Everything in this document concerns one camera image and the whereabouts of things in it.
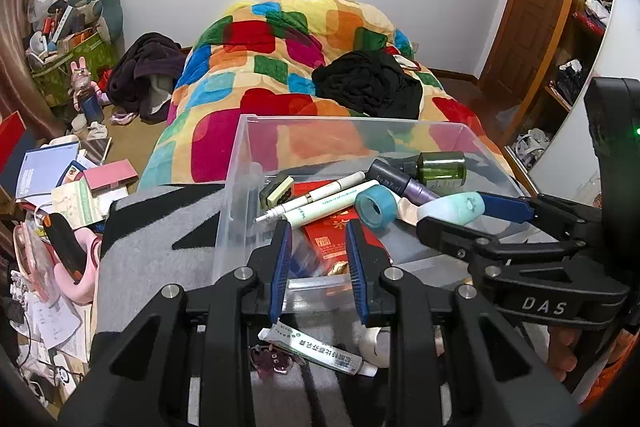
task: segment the colorful quilt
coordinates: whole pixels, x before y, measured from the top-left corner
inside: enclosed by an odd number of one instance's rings
[[[353,50],[384,50],[414,60],[407,36],[368,4],[273,0],[236,7],[213,23],[191,50],[174,90],[168,126],[158,139],[140,187],[225,180],[243,112],[366,118],[333,100],[316,98],[311,81],[315,68]],[[510,172],[478,117],[447,95],[430,70],[416,65],[416,71],[407,72],[422,83],[419,120],[465,123]],[[424,138],[405,137],[399,150],[424,150]],[[430,144],[437,147],[437,139]],[[279,143],[278,150],[288,151],[289,163],[300,146]],[[354,150],[369,148],[354,144]],[[299,156],[300,161],[315,163],[308,151]],[[278,166],[284,167],[276,157],[274,167]]]

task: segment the black clothing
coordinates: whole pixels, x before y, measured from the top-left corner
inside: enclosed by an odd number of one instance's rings
[[[416,120],[420,113],[422,84],[382,51],[347,53],[311,78],[316,96],[369,116]]]
[[[128,112],[140,112],[140,103],[149,92],[148,76],[167,74],[175,85],[185,59],[180,44],[160,33],[145,33],[113,67],[106,90],[109,100]]]

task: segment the wooden door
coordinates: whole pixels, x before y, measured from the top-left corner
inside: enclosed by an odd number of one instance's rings
[[[563,0],[508,0],[479,87],[497,100],[522,101],[545,55]]]

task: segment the human hand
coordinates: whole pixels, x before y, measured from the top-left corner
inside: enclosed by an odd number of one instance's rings
[[[580,330],[549,326],[549,355],[546,365],[558,381],[563,381],[566,374],[575,369],[578,363],[572,344],[580,337]],[[617,362],[627,347],[633,342],[634,336],[626,330],[620,331],[609,356],[609,363]]]

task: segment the clear plastic storage box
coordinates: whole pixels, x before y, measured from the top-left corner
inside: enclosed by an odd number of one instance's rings
[[[212,282],[244,266],[255,248],[270,242],[275,221],[254,224],[258,193],[278,172],[296,182],[334,180],[367,171],[376,157],[403,158],[428,151],[462,151],[467,176],[461,192],[482,190],[521,196],[519,187],[466,125],[384,118],[255,116],[240,117],[220,213]],[[506,237],[529,225],[482,216],[470,227]],[[465,264],[422,245],[415,228],[396,220],[376,233],[396,266],[422,267],[433,285],[468,277]],[[305,242],[294,230],[294,248]],[[286,311],[321,311],[353,305],[348,275],[290,279]]]

